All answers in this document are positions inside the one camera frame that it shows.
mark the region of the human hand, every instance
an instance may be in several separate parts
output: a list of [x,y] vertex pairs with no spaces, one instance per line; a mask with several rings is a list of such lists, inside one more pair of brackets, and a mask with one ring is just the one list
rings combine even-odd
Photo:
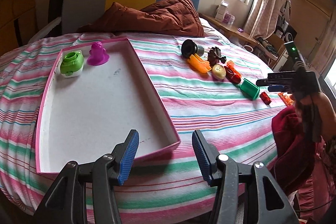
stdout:
[[[322,92],[313,93],[300,100],[302,105],[311,105],[314,103],[319,109],[320,117],[322,120],[321,136],[324,141],[329,141],[333,136],[336,136],[336,114],[329,98]],[[295,104],[295,112],[300,122],[302,122],[302,109]]]

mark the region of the window pane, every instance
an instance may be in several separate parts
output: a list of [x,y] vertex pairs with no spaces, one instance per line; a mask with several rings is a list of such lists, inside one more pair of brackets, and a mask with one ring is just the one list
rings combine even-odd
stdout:
[[334,86],[336,84],[336,62],[334,62],[333,65],[331,66],[327,74],[327,78],[329,79],[331,85]]

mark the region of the yellow ball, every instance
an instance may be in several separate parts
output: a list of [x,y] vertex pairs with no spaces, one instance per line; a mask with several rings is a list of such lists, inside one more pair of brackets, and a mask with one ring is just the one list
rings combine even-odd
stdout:
[[212,75],[218,80],[223,80],[226,76],[226,70],[222,65],[216,64],[212,67]]

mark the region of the blue gripper pad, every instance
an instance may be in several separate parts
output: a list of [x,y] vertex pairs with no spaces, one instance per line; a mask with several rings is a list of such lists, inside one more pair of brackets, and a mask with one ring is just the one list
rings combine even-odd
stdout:
[[129,172],[131,171],[135,154],[139,146],[139,133],[134,131],[130,142],[127,145],[124,156],[120,161],[120,170],[118,175],[119,185],[123,185],[125,180],[128,179]]
[[193,149],[196,155],[196,159],[198,162],[199,169],[201,170],[203,179],[210,184],[211,178],[211,164],[208,160],[208,157],[205,154],[204,148],[196,134],[196,131],[193,132],[192,135],[192,144]]

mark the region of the striped bedsheet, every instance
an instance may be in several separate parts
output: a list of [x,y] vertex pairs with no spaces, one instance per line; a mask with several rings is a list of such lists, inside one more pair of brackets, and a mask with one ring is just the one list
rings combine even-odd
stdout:
[[[184,37],[127,33],[180,135],[170,155],[133,167],[125,186],[115,189],[123,223],[176,223],[212,208],[216,188],[203,181],[192,149],[191,133],[205,138],[234,160],[269,165],[277,157],[271,119],[285,106],[251,101],[225,80],[200,75],[180,56]],[[33,214],[53,177],[38,175],[35,125],[42,93],[61,48],[113,38],[112,34],[66,34],[42,39],[0,58],[0,188],[7,198]],[[255,82],[271,70],[253,54],[227,39],[195,39],[205,48],[218,46],[236,63],[244,78]],[[88,220],[94,222],[91,186]]]

